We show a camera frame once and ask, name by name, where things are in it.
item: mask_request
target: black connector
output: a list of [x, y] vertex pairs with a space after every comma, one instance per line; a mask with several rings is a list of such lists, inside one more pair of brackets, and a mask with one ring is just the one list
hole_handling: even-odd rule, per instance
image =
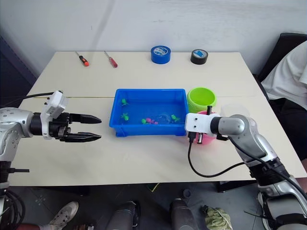
[[189, 138], [189, 142], [193, 143], [194, 139], [196, 138], [196, 133], [195, 132], [189, 132], [188, 138]]

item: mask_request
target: black chair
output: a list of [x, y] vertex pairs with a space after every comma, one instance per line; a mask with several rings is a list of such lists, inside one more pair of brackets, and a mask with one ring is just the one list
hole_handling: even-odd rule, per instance
[[261, 88], [261, 91], [269, 100], [261, 82], [269, 75], [274, 67], [286, 56], [291, 50], [297, 47], [299, 44], [307, 41], [307, 34], [296, 34], [296, 33], [281, 33], [280, 37], [271, 52], [267, 62], [259, 75], [253, 74], [257, 84]]

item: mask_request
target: red screwdriver handle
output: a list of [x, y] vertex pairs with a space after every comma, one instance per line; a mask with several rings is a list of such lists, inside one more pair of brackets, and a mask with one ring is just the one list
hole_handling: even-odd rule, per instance
[[115, 62], [115, 60], [113, 59], [113, 58], [111, 58], [111, 57], [109, 57], [109, 60], [110, 60], [110, 62], [111, 62], [111, 65], [114, 67], [114, 68], [117, 68], [117, 63]]
[[90, 63], [88, 63], [88, 61], [82, 55], [79, 56], [79, 59], [84, 64], [84, 66], [89, 66], [90, 65]]

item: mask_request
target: floor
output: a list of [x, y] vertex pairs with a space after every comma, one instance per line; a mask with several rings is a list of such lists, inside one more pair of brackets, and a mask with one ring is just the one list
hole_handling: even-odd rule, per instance
[[191, 191], [191, 197], [185, 201], [200, 230], [207, 229], [200, 212], [203, 205], [223, 208], [230, 215], [235, 230], [264, 229], [260, 218], [244, 212], [258, 215], [262, 212], [255, 184], [225, 193], [217, 193], [214, 183], [165, 183], [159, 184], [153, 193], [144, 184], [101, 185], [90, 186], [90, 194], [86, 196], [37, 187], [10, 187], [25, 203], [24, 223], [49, 223], [62, 206], [78, 201], [78, 213], [65, 230], [82, 223], [91, 223], [95, 229], [103, 230], [116, 207], [128, 200], [139, 200], [141, 204], [141, 230], [170, 230], [169, 204], [180, 197], [185, 188]]

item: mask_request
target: green toy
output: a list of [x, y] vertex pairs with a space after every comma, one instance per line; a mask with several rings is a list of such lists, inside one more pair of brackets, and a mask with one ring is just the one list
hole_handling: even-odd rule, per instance
[[121, 118], [123, 118], [125, 121], [128, 121], [129, 120], [128, 113], [123, 114]]
[[177, 122], [177, 121], [180, 120], [180, 118], [179, 118], [179, 117], [176, 117], [174, 114], [171, 115], [171, 118], [172, 118], [175, 122]]
[[125, 98], [121, 99], [121, 103], [122, 103], [121, 106], [124, 106], [124, 105], [128, 105], [128, 104], [129, 104], [129, 103], [126, 101]]

